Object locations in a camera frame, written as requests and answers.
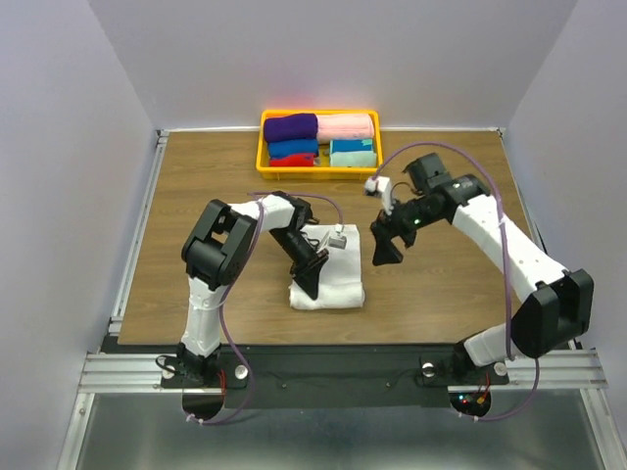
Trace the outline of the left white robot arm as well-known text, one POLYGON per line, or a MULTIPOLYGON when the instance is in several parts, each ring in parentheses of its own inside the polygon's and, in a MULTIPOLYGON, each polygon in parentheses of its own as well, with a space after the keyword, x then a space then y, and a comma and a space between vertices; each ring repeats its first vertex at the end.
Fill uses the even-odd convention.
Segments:
POLYGON ((311 205, 281 191, 241 205, 208 202, 181 250, 189 301, 173 374, 198 386, 219 377, 219 318, 229 289, 262 233, 270 233, 292 260, 290 275, 296 285, 310 299, 318 298, 320 272, 329 254, 305 237, 303 227, 311 223, 317 223, 311 205))

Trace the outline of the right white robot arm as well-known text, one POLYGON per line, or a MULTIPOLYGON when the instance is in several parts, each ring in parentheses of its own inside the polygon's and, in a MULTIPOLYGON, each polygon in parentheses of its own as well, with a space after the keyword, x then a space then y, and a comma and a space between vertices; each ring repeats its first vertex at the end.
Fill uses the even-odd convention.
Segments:
POLYGON ((374 174, 364 184, 365 194, 382 205, 370 225, 373 265, 401 262, 395 239, 411 247, 419 229, 445 220, 504 276, 506 320, 455 345, 451 370, 457 379, 472 382, 486 366, 508 358, 537 359, 589 330, 592 276, 543 252, 505 214, 493 183, 473 174, 452 177, 435 153, 411 162, 404 172, 414 194, 406 202, 395 197, 394 184, 385 176, 374 174))

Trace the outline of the white towel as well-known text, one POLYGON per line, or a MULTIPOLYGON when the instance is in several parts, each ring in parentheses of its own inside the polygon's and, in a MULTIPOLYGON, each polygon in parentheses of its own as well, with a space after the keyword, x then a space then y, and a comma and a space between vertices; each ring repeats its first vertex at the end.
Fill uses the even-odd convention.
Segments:
POLYGON ((306 225, 304 232, 310 239, 319 240, 328 250, 328 261, 319 277, 319 294, 316 300, 295 283, 289 287, 290 306, 298 310, 343 309, 362 307, 365 291, 362 283, 361 234, 354 224, 344 226, 347 237, 345 250, 327 245, 327 233, 334 225, 306 225))

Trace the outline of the purple towel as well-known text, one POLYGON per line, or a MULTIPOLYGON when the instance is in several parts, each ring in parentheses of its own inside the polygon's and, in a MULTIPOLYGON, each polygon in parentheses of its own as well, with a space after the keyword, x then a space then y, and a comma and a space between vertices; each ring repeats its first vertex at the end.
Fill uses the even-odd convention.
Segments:
POLYGON ((316 114, 299 113, 284 117, 267 118, 263 135, 267 143, 288 140, 315 139, 318 131, 316 114))

